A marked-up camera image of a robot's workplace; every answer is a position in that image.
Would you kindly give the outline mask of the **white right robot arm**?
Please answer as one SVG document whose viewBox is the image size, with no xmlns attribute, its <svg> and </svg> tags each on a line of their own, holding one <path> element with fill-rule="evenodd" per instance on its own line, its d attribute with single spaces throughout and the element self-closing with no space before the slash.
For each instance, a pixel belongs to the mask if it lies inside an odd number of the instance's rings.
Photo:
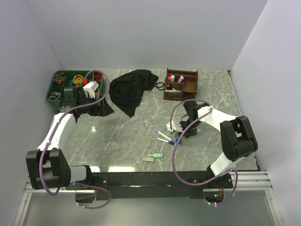
<svg viewBox="0 0 301 226">
<path fill-rule="evenodd" d="M 178 103 L 172 110 L 170 123 L 172 123 L 175 109 L 180 105 L 189 102 L 202 102 L 205 106 L 198 107 L 197 116 L 185 128 L 174 145 L 172 154 L 172 167 L 175 176 L 182 183 L 189 186 L 203 186 L 208 184 L 210 187 L 217 187 L 222 183 L 222 176 L 234 170 L 238 162 L 258 150 L 258 143 L 255 138 L 249 119 L 242 116 L 233 116 L 215 109 L 210 103 L 200 99 L 187 99 Z M 186 132 L 197 122 L 204 122 L 217 129 L 221 135 L 222 153 L 217 160 L 209 166 L 211 173 L 207 174 L 206 181 L 191 183 L 183 180 L 175 168 L 175 152 Z"/>
</svg>

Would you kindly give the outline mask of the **brown wooden desk organizer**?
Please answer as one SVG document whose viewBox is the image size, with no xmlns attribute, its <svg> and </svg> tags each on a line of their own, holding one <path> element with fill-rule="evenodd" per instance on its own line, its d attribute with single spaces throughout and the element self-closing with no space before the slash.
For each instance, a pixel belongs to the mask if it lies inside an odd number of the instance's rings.
<svg viewBox="0 0 301 226">
<path fill-rule="evenodd" d="M 168 82 L 168 76 L 174 75 L 175 81 Z M 180 76 L 184 76 L 184 80 L 178 83 Z M 167 88 L 174 88 L 182 91 L 181 93 L 166 93 Z M 163 98 L 165 100 L 183 101 L 187 99 L 194 99 L 198 91 L 198 71 L 187 71 L 187 70 L 166 70 L 166 77 L 163 90 Z"/>
</svg>

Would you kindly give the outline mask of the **dark blue cap marker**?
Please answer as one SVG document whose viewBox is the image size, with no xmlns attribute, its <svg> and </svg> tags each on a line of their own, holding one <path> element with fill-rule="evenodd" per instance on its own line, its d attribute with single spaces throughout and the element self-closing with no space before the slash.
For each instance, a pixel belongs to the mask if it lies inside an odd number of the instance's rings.
<svg viewBox="0 0 301 226">
<path fill-rule="evenodd" d="M 174 143 L 173 141 L 168 141 L 168 140 L 165 140 L 165 139 L 162 139 L 162 138 L 159 138 L 159 137 L 157 137 L 156 139 L 159 140 L 159 141 L 168 143 L 168 144 L 170 144 L 170 145 L 175 145 L 175 143 Z"/>
</svg>

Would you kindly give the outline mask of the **peach cap white marker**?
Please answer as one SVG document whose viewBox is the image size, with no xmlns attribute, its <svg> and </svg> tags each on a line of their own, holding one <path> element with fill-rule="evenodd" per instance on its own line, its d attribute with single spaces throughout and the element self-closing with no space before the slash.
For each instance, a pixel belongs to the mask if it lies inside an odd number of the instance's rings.
<svg viewBox="0 0 301 226">
<path fill-rule="evenodd" d="M 180 91 L 180 90 L 168 90 L 168 89 L 166 89 L 165 92 L 166 93 L 181 93 L 182 91 Z"/>
</svg>

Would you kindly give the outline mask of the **purple pastel highlighter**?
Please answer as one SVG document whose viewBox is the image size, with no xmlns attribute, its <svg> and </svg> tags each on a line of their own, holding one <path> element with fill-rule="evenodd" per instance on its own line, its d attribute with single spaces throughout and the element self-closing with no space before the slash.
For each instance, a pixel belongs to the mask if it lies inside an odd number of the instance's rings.
<svg viewBox="0 0 301 226">
<path fill-rule="evenodd" d="M 178 82 L 178 83 L 181 83 L 181 82 L 183 82 L 183 80 L 184 80 L 184 76 L 181 75 L 181 76 L 179 77 L 179 79 L 178 79 L 177 82 Z"/>
</svg>

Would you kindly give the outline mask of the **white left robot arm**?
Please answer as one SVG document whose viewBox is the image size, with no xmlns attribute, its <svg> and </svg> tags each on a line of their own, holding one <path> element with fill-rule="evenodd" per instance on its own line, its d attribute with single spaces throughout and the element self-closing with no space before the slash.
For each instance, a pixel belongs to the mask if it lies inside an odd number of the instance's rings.
<svg viewBox="0 0 301 226">
<path fill-rule="evenodd" d="M 37 150 L 26 155 L 26 165 L 33 189 L 60 189 L 78 183 L 83 189 L 93 186 L 94 177 L 88 165 L 70 166 L 64 156 L 64 149 L 73 127 L 83 114 L 107 116 L 114 110 L 107 104 L 108 92 L 96 98 L 88 98 L 82 88 L 64 89 L 64 98 L 60 101 L 53 122 L 44 141 Z"/>
</svg>

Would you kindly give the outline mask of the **blue correction tape roll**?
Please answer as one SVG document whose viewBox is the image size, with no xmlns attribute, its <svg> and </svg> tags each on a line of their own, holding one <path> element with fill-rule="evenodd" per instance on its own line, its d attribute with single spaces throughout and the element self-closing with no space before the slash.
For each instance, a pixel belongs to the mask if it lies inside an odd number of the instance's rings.
<svg viewBox="0 0 301 226">
<path fill-rule="evenodd" d="M 178 141 L 179 138 L 176 138 L 174 141 L 174 144 L 178 143 L 178 145 L 182 145 L 182 140 L 180 139 L 180 141 Z"/>
</svg>

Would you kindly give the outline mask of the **light blue cap marker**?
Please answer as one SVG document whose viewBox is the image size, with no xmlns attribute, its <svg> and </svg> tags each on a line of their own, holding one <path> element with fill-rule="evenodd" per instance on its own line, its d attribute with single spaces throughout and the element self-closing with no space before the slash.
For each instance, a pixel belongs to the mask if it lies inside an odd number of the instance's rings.
<svg viewBox="0 0 301 226">
<path fill-rule="evenodd" d="M 160 132 L 158 129 L 155 128 L 154 131 L 156 133 L 158 133 L 159 135 L 161 135 L 162 137 L 164 137 L 166 140 L 173 141 L 170 137 L 166 136 L 165 134 L 163 134 L 162 132 Z"/>
</svg>

